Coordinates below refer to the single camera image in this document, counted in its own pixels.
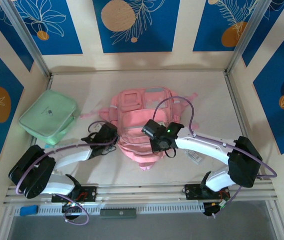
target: white table surface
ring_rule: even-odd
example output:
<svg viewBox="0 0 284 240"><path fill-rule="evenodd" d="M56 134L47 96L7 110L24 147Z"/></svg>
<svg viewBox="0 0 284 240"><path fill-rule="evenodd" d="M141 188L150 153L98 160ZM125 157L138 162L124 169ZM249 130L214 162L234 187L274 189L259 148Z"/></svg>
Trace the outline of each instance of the white table surface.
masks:
<svg viewBox="0 0 284 240"><path fill-rule="evenodd" d="M237 139L241 135L238 120L221 71L157 70L157 71L108 71L86 74L55 75L51 89L73 97L82 113L108 107L111 98L125 89L167 87L180 96L198 93L193 100L196 130L224 139ZM182 114L181 123L188 125L191 108ZM63 141L88 136L88 125L100 120L98 115L79 119ZM41 147L44 143L37 141ZM120 149L106 156L70 164L62 168L64 174L72 174L81 184L168 184L201 181L208 171L216 171L224 165L208 156L199 165L193 163L182 149L175 158L163 158L147 171L137 162L125 156Z"/></svg>

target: pink backpack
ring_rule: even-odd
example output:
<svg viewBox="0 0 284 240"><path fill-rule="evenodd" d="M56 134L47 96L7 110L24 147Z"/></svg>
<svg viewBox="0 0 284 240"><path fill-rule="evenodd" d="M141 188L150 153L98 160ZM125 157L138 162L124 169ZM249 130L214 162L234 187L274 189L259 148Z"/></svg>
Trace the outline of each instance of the pink backpack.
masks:
<svg viewBox="0 0 284 240"><path fill-rule="evenodd" d="M120 139L118 146L122 152L139 163L142 170L148 170L165 153L152 153L149 138L142 133L146 122L153 117L155 107L168 97L177 96L174 91L164 87L124 90L114 96L108 110L99 115L118 128ZM192 101L194 93L188 99ZM167 126L170 122L179 123L181 113L187 103L179 99L170 99L158 108L155 121Z"/></svg>

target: mint green pouch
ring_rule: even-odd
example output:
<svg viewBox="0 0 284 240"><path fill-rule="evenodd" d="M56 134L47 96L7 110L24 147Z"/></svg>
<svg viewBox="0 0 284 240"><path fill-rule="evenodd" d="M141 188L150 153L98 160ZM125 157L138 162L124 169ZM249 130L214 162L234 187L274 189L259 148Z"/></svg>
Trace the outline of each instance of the mint green pouch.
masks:
<svg viewBox="0 0 284 240"><path fill-rule="evenodd" d="M74 99L46 90L20 117L19 124L32 136L55 145L71 129L79 115Z"/></svg>

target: green bag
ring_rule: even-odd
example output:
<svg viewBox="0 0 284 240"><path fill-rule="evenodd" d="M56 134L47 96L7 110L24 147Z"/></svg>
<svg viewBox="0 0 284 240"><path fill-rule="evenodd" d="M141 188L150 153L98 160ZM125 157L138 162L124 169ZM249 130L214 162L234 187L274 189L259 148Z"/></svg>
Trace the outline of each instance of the green bag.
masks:
<svg viewBox="0 0 284 240"><path fill-rule="evenodd" d="M20 117L19 124L32 136L55 145L71 129L79 115L74 99L46 90Z"/></svg>

